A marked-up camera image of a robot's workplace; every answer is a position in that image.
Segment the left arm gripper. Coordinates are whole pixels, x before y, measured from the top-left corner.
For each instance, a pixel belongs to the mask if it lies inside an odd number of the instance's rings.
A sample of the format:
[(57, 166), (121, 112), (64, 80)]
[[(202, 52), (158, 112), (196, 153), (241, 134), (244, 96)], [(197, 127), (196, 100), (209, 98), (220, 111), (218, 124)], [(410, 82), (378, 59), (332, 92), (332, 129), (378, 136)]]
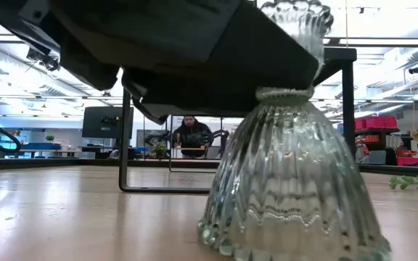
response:
[(270, 17), (239, 6), (240, 0), (49, 0), (71, 37), (60, 41), (62, 66), (99, 90), (112, 87), (119, 67), (133, 69), (124, 71), (123, 87), (158, 124), (169, 115), (244, 116), (270, 96), (311, 96), (318, 72), (314, 5), (297, 1)]

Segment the clear green glass candle holder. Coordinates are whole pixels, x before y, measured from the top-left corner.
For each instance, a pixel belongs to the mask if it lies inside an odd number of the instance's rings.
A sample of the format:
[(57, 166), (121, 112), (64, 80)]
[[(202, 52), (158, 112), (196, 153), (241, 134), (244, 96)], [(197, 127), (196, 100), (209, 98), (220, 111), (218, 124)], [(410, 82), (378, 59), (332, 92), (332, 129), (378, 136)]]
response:
[(213, 179), (203, 244), (236, 261), (390, 261), (356, 161), (313, 94), (257, 89)]

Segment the person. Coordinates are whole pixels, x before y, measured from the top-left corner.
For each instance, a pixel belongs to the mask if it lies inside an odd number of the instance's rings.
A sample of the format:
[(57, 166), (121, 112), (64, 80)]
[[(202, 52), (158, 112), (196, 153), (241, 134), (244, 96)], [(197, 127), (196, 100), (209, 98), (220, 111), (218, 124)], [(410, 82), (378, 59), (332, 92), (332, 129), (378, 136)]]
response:
[(213, 143), (211, 129), (195, 116), (185, 115), (181, 125), (173, 132), (173, 147), (180, 147), (184, 159), (203, 158)]

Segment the small potted green plant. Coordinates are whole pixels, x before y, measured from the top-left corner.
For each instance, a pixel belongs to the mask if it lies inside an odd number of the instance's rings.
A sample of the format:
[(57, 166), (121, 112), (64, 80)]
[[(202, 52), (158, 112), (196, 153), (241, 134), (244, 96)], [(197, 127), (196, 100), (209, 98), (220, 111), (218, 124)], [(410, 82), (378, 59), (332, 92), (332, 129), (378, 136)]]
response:
[(152, 146), (151, 151), (157, 159), (161, 160), (167, 154), (167, 146), (166, 144), (159, 142)]

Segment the black metal mesh riser shelf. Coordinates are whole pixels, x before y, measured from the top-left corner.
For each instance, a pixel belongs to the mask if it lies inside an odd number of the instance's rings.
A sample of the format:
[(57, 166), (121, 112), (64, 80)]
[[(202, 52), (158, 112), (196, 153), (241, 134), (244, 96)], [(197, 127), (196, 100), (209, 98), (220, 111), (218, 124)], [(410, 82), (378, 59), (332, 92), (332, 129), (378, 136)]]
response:
[[(316, 86), (325, 81), (338, 71), (342, 72), (343, 82), (343, 116), (344, 116), (344, 137), (346, 143), (352, 151), (355, 150), (354, 145), (354, 95), (353, 95), (353, 63), (357, 59), (356, 50), (354, 48), (330, 48), (325, 49), (325, 66), (323, 67), (318, 78), (313, 82)], [(129, 186), (128, 185), (128, 142), (126, 136), (131, 132), (131, 111), (130, 93), (125, 90), (123, 92), (122, 116), (123, 122), (120, 124), (120, 159), (118, 173), (118, 187), (126, 193), (157, 193), (157, 194), (207, 194), (206, 188), (184, 188), (184, 187), (151, 187), (151, 186)], [(177, 166), (181, 169), (189, 168), (192, 173), (212, 174), (218, 166), (218, 162), (212, 160), (192, 160), (180, 161)]]

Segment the black computer monitor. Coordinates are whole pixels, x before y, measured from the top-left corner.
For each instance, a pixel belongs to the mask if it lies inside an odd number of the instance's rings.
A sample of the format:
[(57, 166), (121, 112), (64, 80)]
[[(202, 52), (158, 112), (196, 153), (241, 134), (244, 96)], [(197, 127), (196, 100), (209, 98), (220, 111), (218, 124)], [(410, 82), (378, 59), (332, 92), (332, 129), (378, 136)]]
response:
[(119, 138), (122, 107), (87, 107), (83, 116), (84, 138)]

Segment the row of red storage bins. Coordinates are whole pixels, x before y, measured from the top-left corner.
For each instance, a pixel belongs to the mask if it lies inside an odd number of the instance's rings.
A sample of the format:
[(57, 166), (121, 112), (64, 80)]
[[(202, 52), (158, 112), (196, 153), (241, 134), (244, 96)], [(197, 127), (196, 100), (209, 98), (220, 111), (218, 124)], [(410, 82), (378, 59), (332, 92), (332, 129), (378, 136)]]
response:
[(371, 116), (355, 119), (355, 130), (368, 128), (397, 128), (398, 123), (394, 116)]

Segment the black ceiling spotlight cluster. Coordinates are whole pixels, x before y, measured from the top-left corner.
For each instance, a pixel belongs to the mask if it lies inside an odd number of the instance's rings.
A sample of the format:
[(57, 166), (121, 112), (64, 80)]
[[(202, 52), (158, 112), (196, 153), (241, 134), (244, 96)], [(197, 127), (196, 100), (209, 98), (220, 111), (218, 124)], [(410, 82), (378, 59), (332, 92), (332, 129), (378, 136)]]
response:
[(33, 48), (29, 48), (26, 58), (34, 63), (40, 64), (50, 72), (60, 69), (60, 62), (57, 57), (46, 55)]

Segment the blue table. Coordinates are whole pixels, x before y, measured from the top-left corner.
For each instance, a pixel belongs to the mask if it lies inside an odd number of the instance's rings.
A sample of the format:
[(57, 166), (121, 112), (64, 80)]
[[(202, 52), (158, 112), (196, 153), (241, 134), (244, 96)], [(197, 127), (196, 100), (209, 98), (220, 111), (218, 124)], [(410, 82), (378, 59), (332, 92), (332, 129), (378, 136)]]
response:
[(56, 144), (56, 143), (51, 143), (51, 142), (45, 142), (45, 143), (30, 142), (30, 143), (22, 144), (21, 149), (30, 150), (30, 151), (61, 150), (62, 146), (61, 144)]

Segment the pale green plant sprig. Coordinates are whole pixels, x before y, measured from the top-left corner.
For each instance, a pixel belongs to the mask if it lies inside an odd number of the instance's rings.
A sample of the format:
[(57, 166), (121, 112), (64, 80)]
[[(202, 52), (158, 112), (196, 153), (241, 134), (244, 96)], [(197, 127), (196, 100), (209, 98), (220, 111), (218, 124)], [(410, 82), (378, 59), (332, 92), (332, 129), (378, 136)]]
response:
[(389, 187), (391, 189), (407, 189), (410, 186), (416, 186), (416, 189), (418, 190), (418, 175), (416, 177), (405, 175), (395, 176), (389, 180)]

